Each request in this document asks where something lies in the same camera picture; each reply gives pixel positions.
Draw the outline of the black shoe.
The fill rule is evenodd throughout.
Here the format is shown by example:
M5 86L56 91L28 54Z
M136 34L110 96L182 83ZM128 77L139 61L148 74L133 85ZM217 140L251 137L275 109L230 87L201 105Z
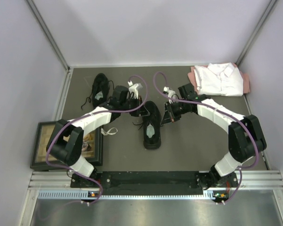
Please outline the black shoe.
M161 113L153 101L147 101L145 108L150 113L142 117L143 120L143 143L145 149L155 150L161 146Z
M92 103L93 108L98 107L108 100L108 94L110 91L110 83L114 89L114 82L109 80L105 74L99 73L92 84L91 94L86 97L84 104L81 106L83 110L84 105Z

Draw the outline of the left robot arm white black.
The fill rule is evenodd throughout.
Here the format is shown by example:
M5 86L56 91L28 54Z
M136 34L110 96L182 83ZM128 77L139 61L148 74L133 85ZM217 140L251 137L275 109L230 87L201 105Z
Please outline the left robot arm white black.
M97 182L96 168L82 156L83 138L90 132L116 120L122 113L133 117L146 116L149 112L144 108L145 101L139 95L140 83L128 82L129 87L116 86L112 96L93 111L73 120L60 119L46 147L46 163L51 155L63 165L53 165L69 169L81 176L86 186L94 186Z

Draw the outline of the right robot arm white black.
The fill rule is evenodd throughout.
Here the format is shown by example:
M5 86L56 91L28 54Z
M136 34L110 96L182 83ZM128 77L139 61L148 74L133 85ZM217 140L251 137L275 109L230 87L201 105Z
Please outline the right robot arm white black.
M255 115L234 113L216 103L210 96L198 95L191 83L178 90L180 99L176 99L176 92L169 87L163 89L168 101L164 105L162 125L180 120L185 113L195 113L218 125L228 135L228 152L210 168L208 175L197 180L203 189L222 186L237 168L251 158L257 158L266 149L267 143Z

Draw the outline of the white ribbon loop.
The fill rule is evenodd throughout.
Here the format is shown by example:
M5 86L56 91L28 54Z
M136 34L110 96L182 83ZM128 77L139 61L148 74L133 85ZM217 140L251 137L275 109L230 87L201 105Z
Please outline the white ribbon loop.
M112 136L117 134L118 129L117 128L110 128L109 130L104 130L103 128L101 129L101 134L103 136Z

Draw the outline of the black framed compartment box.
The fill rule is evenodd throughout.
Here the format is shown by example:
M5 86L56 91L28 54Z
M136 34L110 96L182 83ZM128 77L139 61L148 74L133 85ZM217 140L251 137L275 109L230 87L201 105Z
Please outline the black framed compartment box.
M57 167L49 166L46 163L46 147L50 136L55 127L55 121L40 122L37 128L37 134L34 144L30 168L34 171L56 170ZM101 166L103 164L103 134L98 128L87 134L83 141L88 144L82 150L82 156L86 158L93 166Z

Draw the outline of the black base plate strip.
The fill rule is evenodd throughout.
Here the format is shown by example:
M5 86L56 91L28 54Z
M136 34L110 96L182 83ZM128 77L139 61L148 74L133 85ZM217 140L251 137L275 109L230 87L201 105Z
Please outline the black base plate strip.
M104 195L194 195L206 188L238 185L235 173L216 181L199 171L104 171L97 178Z

